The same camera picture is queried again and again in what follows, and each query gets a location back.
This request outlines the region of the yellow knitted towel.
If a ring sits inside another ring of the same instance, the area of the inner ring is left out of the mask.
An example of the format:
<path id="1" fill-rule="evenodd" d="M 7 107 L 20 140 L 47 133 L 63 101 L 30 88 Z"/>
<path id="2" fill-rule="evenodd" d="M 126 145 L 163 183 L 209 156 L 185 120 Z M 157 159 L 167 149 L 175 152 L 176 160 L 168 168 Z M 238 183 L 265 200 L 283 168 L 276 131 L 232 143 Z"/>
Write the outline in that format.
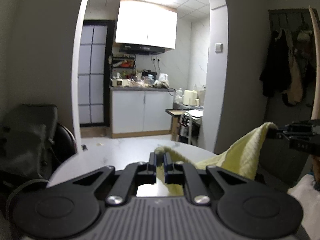
<path id="1" fill-rule="evenodd" d="M 205 170 L 208 165 L 215 165 L 253 180 L 257 173 L 260 150 L 266 139 L 267 132 L 269 129 L 277 128 L 274 123 L 266 122 L 241 137 L 225 152 L 198 163 L 189 160 L 168 146 L 156 148 L 155 154 L 161 158 L 163 154 L 168 153 L 173 162 L 182 161 L 184 163 L 191 163 L 200 170 Z"/>

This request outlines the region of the white metal rack cart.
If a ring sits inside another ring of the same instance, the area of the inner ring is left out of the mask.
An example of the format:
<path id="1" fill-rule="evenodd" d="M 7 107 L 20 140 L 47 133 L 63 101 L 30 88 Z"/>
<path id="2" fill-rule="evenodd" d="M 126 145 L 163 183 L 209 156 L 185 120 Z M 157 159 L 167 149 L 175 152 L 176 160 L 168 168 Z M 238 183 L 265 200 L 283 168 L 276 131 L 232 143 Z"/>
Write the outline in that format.
<path id="1" fill-rule="evenodd" d="M 202 124 L 202 109 L 166 109 L 172 117 L 171 140 L 197 146 Z"/>

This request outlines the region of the white lower kitchen cabinet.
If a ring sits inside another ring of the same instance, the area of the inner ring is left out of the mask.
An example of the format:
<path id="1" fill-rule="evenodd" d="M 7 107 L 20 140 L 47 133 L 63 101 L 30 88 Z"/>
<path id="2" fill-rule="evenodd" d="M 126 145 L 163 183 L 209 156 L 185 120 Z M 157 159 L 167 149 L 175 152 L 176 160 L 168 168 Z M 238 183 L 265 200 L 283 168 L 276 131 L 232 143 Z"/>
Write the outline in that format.
<path id="1" fill-rule="evenodd" d="M 111 137 L 166 135 L 171 131 L 174 90 L 165 88 L 110 88 Z"/>

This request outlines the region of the white kitchen cabinet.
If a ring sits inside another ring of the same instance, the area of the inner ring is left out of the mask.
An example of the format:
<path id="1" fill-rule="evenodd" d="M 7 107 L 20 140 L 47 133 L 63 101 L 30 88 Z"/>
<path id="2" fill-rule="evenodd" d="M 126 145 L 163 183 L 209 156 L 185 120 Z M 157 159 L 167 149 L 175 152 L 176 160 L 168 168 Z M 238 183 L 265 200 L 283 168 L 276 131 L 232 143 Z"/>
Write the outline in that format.
<path id="1" fill-rule="evenodd" d="M 120 0 L 115 42 L 176 48 L 177 11 L 158 4 Z"/>
<path id="2" fill-rule="evenodd" d="M 165 88 L 110 88 L 111 137 L 166 135 L 171 131 L 174 90 Z"/>

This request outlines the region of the hanging dark coat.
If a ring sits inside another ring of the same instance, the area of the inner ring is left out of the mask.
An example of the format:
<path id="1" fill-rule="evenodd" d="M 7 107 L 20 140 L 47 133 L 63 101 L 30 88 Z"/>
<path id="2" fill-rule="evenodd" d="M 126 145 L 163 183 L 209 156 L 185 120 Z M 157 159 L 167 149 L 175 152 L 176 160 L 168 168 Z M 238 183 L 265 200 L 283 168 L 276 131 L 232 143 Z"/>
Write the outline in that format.
<path id="1" fill-rule="evenodd" d="M 263 83 L 264 96 L 281 95 L 286 105 L 301 102 L 302 81 L 291 31 L 288 29 L 280 28 L 278 35 L 271 39 L 260 81 Z"/>

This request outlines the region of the white kettle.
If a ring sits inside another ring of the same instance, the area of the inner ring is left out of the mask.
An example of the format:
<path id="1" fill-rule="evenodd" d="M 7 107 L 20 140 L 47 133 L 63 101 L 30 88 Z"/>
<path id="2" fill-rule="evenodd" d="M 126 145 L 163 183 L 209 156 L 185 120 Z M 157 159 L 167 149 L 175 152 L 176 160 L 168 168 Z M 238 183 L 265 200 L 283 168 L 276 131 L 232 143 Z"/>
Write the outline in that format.
<path id="1" fill-rule="evenodd" d="M 159 81 L 168 81 L 168 74 L 160 73 L 158 77 Z"/>

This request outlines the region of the black spice shelf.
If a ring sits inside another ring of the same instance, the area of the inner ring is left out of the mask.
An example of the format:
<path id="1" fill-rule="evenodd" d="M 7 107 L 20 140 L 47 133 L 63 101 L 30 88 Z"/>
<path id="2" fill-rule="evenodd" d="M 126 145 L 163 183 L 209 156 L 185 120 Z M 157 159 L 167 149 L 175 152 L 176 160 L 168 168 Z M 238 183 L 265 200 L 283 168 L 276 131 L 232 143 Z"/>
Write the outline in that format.
<path id="1" fill-rule="evenodd" d="M 111 76 L 120 79 L 130 79 L 136 74 L 136 55 L 117 53 L 108 59 Z"/>

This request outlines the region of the black range hood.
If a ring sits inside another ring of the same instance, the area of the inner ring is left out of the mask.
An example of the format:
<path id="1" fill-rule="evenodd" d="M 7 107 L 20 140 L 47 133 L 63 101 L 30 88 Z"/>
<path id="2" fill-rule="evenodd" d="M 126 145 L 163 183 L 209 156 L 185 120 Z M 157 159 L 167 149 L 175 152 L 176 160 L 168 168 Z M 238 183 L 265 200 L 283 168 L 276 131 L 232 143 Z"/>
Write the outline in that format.
<path id="1" fill-rule="evenodd" d="M 121 44 L 119 51 L 122 53 L 138 55 L 159 55 L 165 53 L 164 48 L 140 44 Z"/>

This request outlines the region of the black framed glass door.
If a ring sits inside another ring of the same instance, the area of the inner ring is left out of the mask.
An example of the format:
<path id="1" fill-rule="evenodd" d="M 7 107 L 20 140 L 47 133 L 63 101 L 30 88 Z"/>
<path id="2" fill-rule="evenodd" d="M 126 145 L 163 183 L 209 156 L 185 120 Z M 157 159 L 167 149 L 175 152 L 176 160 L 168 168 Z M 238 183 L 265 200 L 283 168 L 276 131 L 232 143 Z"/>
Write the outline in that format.
<path id="1" fill-rule="evenodd" d="M 78 67 L 78 109 L 81 127 L 110 125 L 110 70 L 115 22 L 85 20 Z"/>

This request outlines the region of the white upper kitchen cabinet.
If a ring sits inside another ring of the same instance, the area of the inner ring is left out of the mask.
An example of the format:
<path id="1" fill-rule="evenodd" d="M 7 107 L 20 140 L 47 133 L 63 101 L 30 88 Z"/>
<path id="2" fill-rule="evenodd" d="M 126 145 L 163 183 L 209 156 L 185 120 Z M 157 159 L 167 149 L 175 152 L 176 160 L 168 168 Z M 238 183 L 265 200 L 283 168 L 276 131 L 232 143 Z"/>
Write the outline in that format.
<path id="1" fill-rule="evenodd" d="M 176 48 L 177 11 L 158 4 L 120 0 L 115 42 Z"/>

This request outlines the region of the white wall switch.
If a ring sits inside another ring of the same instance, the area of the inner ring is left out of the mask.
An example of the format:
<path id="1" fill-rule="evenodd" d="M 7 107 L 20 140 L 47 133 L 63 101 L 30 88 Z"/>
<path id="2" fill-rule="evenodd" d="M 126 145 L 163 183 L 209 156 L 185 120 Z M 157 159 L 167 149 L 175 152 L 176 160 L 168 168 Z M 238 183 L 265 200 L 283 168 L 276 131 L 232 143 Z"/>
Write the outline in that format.
<path id="1" fill-rule="evenodd" d="M 215 44 L 215 52 L 222 53 L 223 52 L 223 43 L 216 43 Z"/>

